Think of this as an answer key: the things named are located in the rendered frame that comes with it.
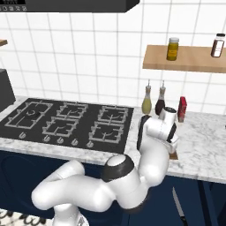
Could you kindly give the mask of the black range hood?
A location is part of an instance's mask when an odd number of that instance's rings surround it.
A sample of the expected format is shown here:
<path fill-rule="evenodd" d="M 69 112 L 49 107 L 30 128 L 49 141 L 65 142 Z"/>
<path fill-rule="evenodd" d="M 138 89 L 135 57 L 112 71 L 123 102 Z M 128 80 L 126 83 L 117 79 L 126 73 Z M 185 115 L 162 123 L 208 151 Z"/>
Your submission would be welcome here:
<path fill-rule="evenodd" d="M 127 12 L 140 0 L 0 0 L 0 12 Z"/>

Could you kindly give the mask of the long wooden wall shelf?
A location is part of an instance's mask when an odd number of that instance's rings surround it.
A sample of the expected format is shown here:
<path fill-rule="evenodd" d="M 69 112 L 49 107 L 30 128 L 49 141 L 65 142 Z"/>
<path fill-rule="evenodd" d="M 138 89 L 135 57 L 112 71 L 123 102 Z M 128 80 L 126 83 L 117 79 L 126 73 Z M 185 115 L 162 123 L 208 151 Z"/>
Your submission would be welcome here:
<path fill-rule="evenodd" d="M 147 45 L 143 60 L 144 69 L 226 73 L 226 48 L 220 57 L 211 57 L 211 48 L 180 46 L 177 60 L 167 59 L 167 46 Z"/>

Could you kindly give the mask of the yellow jar with grey lid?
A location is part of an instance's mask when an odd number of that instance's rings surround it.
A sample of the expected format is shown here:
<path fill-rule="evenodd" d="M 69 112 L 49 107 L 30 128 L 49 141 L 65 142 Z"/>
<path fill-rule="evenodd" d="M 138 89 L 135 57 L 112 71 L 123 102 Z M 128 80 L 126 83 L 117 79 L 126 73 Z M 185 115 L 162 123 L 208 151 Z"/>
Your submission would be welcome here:
<path fill-rule="evenodd" d="M 179 39 L 176 37 L 171 37 L 169 39 L 167 59 L 169 61 L 175 61 L 177 59 Z"/>

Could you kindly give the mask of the dark blue cabinet run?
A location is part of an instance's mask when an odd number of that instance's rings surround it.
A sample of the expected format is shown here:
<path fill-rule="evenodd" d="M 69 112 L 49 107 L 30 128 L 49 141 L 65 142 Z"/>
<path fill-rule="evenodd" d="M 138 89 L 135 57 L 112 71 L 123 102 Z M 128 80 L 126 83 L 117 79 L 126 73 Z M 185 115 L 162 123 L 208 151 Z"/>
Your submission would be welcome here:
<path fill-rule="evenodd" d="M 41 211 L 31 192 L 63 160 L 0 151 L 0 208 L 52 219 L 52 209 Z M 127 214 L 116 202 L 104 213 L 82 210 L 90 226 L 184 226 L 173 199 L 175 187 L 188 226 L 226 226 L 226 185 L 166 176 L 148 192 L 144 207 Z"/>

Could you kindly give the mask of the yellow oil bottle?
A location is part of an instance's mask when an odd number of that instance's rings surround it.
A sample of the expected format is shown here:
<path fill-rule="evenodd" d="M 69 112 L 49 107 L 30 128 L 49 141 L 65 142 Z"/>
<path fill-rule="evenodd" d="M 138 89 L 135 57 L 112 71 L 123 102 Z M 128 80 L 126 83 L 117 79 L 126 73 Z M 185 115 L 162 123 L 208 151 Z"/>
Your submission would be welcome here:
<path fill-rule="evenodd" d="M 151 86 L 150 86 L 150 83 L 147 83 L 145 97 L 141 105 L 142 113 L 145 115 L 149 115 L 152 109 L 150 93 L 151 93 Z"/>

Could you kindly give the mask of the white patterned floor rug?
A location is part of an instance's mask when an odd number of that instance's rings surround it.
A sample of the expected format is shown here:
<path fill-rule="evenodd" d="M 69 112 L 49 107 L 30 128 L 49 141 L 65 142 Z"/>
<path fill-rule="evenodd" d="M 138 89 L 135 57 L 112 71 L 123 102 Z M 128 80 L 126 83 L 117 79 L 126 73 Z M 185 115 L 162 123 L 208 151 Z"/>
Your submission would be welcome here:
<path fill-rule="evenodd" d="M 52 220 L 0 208 L 0 226 L 52 226 Z"/>

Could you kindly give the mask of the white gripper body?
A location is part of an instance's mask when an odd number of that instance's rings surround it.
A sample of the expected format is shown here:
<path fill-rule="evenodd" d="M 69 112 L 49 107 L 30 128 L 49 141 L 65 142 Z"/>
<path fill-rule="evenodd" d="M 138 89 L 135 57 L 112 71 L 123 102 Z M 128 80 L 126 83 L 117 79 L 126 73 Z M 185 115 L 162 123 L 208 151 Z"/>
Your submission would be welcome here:
<path fill-rule="evenodd" d="M 174 154 L 176 152 L 178 141 L 179 137 L 174 134 L 173 138 L 168 142 L 168 150 L 170 154 Z"/>

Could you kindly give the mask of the brown jar with white label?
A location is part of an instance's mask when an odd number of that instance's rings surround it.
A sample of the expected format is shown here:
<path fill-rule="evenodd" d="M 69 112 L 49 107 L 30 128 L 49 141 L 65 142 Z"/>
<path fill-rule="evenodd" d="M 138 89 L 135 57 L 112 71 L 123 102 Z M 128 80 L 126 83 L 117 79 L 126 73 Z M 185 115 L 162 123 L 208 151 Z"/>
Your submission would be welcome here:
<path fill-rule="evenodd" d="M 217 34 L 211 50 L 211 57 L 220 57 L 224 46 L 225 34 Z"/>

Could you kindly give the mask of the dark vinegar bottle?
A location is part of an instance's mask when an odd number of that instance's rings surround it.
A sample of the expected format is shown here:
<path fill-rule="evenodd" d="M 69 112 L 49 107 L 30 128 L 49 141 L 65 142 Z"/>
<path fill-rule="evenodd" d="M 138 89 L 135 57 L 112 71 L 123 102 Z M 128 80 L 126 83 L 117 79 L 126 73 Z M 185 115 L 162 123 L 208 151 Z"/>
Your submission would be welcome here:
<path fill-rule="evenodd" d="M 155 114 L 160 115 L 162 109 L 165 107 L 164 95 L 165 95 L 166 87 L 164 84 L 160 87 L 159 90 L 159 98 L 157 103 L 155 104 Z"/>

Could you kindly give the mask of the black appliance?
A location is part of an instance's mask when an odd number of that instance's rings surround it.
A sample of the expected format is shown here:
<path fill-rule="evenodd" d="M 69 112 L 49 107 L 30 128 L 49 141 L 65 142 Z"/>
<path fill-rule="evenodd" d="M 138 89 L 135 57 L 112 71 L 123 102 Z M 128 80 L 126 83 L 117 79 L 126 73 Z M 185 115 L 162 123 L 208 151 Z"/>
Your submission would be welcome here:
<path fill-rule="evenodd" d="M 0 69 L 0 112 L 8 108 L 16 101 L 8 73 Z"/>

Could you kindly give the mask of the black gas hob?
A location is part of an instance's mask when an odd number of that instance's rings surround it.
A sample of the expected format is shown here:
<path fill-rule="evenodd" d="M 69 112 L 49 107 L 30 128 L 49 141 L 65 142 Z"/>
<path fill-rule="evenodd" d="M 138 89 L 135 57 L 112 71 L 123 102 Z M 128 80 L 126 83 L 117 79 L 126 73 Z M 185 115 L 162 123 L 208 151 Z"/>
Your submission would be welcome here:
<path fill-rule="evenodd" d="M 132 121 L 129 107 L 28 98 L 0 121 L 0 138 L 18 139 L 62 147 L 114 154 L 124 152 Z M 26 137 L 20 139 L 24 132 Z M 43 138 L 49 135 L 50 141 Z M 94 146 L 87 147 L 92 141 Z"/>

